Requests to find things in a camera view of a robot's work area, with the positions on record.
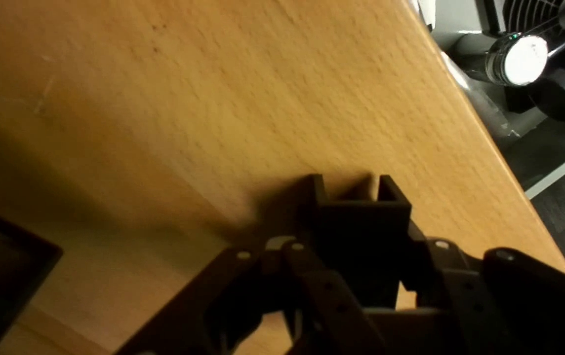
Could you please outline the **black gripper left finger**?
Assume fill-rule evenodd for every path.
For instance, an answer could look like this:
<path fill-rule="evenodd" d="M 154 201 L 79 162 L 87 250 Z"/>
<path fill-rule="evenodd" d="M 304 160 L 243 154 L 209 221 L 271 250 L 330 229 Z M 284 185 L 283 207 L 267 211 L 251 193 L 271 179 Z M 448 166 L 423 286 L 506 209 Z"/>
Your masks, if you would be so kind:
<path fill-rule="evenodd" d="M 284 355 L 385 355 L 387 343 L 344 284 L 304 243 L 229 246 L 160 308 L 117 355 L 233 355 L 281 312 Z"/>

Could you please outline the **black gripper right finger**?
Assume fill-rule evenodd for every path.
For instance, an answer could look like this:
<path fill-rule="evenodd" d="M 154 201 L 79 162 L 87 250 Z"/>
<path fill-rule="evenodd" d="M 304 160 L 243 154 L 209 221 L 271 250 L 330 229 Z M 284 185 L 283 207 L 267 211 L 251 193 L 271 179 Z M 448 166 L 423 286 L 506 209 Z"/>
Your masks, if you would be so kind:
<path fill-rule="evenodd" d="M 468 355 L 565 355 L 565 274 L 510 248 L 480 258 L 446 239 L 425 243 L 419 304 L 446 310 Z"/>

